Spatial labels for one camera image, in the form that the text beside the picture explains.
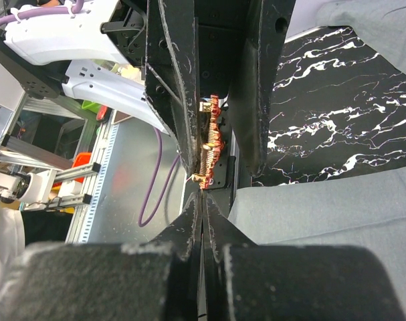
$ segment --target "purple hose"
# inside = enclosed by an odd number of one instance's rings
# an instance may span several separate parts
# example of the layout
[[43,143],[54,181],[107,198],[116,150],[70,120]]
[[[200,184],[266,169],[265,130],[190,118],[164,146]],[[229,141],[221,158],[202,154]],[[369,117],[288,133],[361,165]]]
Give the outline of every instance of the purple hose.
[[[81,12],[84,6],[84,0],[76,0],[76,4],[72,6],[72,13]],[[18,18],[24,20],[33,17],[39,17],[41,15],[59,15],[59,14],[68,14],[68,8],[66,7],[50,7],[50,8],[37,8],[32,10],[27,10],[18,14]],[[7,15],[0,18],[0,27],[6,23],[16,21],[14,15]]]
[[163,196],[164,196],[165,190],[167,189],[167,185],[169,184],[171,174],[173,173],[173,170],[175,169],[176,164],[179,161],[179,156],[177,155],[175,160],[173,161],[173,164],[171,165],[169,173],[167,174],[167,178],[165,180],[163,189],[161,191],[161,194],[160,194],[160,196],[158,198],[158,201],[157,201],[157,203],[155,205],[154,210],[149,215],[149,217],[146,219],[146,221],[142,222],[144,210],[146,209],[146,205],[148,204],[148,200],[149,200],[149,197],[150,197],[150,192],[152,191],[152,188],[154,187],[155,179],[157,177],[158,170],[159,170],[160,164],[161,164],[161,157],[163,155],[163,140],[161,138],[160,131],[158,129],[156,129],[155,127],[154,127],[154,130],[155,130],[155,134],[157,135],[157,140],[158,140],[158,157],[157,157],[157,163],[156,163],[155,168],[154,168],[154,173],[152,174],[152,179],[150,180],[148,191],[146,192],[146,195],[144,197],[144,201],[143,201],[143,204],[142,204],[142,208],[140,209],[140,213],[138,215],[138,226],[139,227],[144,227],[145,225],[147,225],[151,221],[151,219],[155,216],[155,213],[157,212],[157,210],[158,210],[158,208],[159,208],[159,206],[161,204],[161,201],[163,200]]

